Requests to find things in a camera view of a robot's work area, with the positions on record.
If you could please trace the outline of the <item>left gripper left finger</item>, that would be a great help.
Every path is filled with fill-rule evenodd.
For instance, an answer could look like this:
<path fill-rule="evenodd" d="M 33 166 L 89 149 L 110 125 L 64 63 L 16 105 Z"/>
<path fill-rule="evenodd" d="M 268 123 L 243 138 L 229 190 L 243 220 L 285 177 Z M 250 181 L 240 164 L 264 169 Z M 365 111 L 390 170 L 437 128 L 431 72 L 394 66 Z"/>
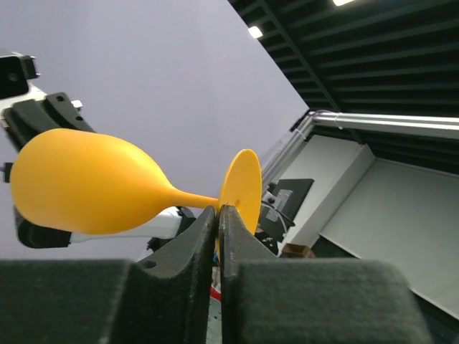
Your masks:
<path fill-rule="evenodd" d="M 203 343 L 215 211 L 140 262 L 1 263 L 3 343 Z"/>

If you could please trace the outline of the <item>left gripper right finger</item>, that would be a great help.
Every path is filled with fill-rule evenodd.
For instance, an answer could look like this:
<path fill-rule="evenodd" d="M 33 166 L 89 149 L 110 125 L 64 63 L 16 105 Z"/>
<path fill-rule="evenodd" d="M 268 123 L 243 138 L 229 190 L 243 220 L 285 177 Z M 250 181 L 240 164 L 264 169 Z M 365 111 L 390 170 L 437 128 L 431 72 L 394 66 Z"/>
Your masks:
<path fill-rule="evenodd" d="M 278 258 L 232 206 L 219 214 L 225 343 L 430 343 L 394 266 L 355 258 Z"/>

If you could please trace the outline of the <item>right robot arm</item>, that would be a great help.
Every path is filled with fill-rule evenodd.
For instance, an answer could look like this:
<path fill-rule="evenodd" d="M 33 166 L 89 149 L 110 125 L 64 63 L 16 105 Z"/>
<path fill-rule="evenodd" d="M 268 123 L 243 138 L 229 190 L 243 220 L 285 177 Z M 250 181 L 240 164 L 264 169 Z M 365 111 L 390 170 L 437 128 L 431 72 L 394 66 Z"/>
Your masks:
<path fill-rule="evenodd" d="M 82 104 L 71 101 L 63 93 L 47 93 L 31 81 L 40 76 L 35 57 L 1 49 L 1 127 L 17 151 L 33 137 L 55 128 L 68 128 L 92 132 L 80 115 Z M 64 248 L 96 236 L 72 234 L 33 224 L 14 210 L 16 235 L 26 247 L 32 249 Z M 152 220 L 130 231 L 104 234 L 105 238 L 145 237 L 147 248 L 156 251 L 187 230 L 195 221 L 186 207 L 170 207 Z"/>

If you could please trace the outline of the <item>yellow wine glass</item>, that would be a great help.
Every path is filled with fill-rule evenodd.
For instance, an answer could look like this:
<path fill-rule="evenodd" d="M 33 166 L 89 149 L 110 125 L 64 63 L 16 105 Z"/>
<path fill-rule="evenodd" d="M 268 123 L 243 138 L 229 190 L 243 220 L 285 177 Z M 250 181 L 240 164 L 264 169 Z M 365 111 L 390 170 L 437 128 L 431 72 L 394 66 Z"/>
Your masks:
<path fill-rule="evenodd" d="M 262 174 L 257 154 L 241 150 L 217 198 L 177 189 L 147 153 L 101 133 L 53 129 L 31 139 L 10 172 L 11 198 L 33 224 L 88 235 L 135 229 L 172 206 L 220 210 L 234 206 L 247 230 L 260 215 Z"/>

